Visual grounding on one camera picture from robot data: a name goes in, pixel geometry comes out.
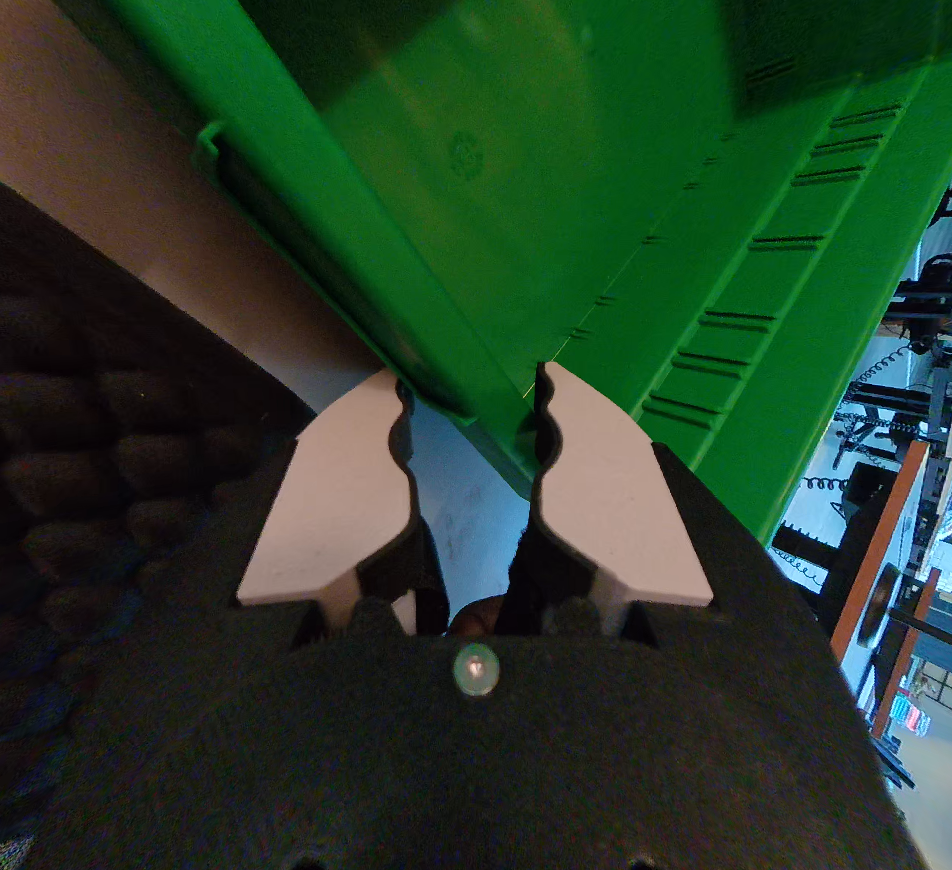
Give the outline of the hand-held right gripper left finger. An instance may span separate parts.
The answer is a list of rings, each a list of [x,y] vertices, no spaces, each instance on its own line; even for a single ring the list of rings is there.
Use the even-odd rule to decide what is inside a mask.
[[[398,386],[381,370],[298,436],[236,591],[240,605],[315,602],[328,629],[349,624],[365,596],[359,567],[420,519],[399,436],[409,405]]]

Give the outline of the green plastic bin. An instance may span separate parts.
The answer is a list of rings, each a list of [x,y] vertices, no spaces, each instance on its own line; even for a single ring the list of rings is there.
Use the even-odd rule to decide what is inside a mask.
[[[537,364],[760,540],[950,182],[950,0],[54,0],[519,492]]]

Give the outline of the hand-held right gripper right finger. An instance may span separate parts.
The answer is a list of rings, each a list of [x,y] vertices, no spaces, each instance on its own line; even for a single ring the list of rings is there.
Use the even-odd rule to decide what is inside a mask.
[[[636,602],[706,608],[713,591],[649,435],[608,397],[556,362],[539,364],[540,470],[530,511],[541,534],[581,560],[582,595],[605,634]]]

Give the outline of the wooden edged desk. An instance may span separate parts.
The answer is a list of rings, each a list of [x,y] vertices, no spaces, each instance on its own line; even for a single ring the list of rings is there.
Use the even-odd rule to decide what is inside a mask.
[[[847,590],[830,638],[863,716],[877,704],[873,659],[888,624],[888,609],[911,567],[930,445],[915,442],[908,449],[884,507],[862,547],[856,577]]]

